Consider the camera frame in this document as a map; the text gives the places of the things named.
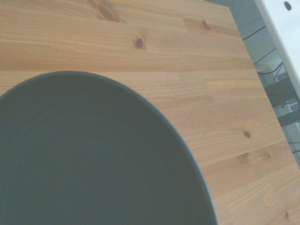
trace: cable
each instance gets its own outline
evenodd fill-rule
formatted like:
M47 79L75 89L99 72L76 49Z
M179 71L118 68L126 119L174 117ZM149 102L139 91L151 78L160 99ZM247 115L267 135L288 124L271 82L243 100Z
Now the cable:
M264 29L264 28L266 28L266 27L267 27L267 26L264 26L264 27L260 28L259 30L255 31L253 34L251 34L251 35L249 35L248 37L244 38L243 41L246 40L246 39L248 39L249 37L252 37L254 34L256 34L257 32L260 32L262 29Z
M297 150L297 151L292 151L292 153L297 153L297 152L300 152L300 150Z
M276 75L275 75L275 77L274 77L274 80L273 80L273 84L275 83L275 79L276 79L276 77L277 77L277 75L278 75L278 73L279 73L279 71L280 71L280 69L281 69L282 66L283 66L283 64L281 64L279 70L277 71L277 73L276 73Z
M276 50L276 48L274 48L271 52L269 52L268 54L266 54L265 56L263 56L260 60L262 60L264 57L268 56L269 54L271 54L275 50Z
M281 63L278 65L278 67L277 67L275 70L271 71L271 72L268 72L268 73L257 73L257 74L258 74L258 75L267 75L267 74L274 73L276 70L278 70L278 68L279 68L282 64L283 64L283 62L281 62Z

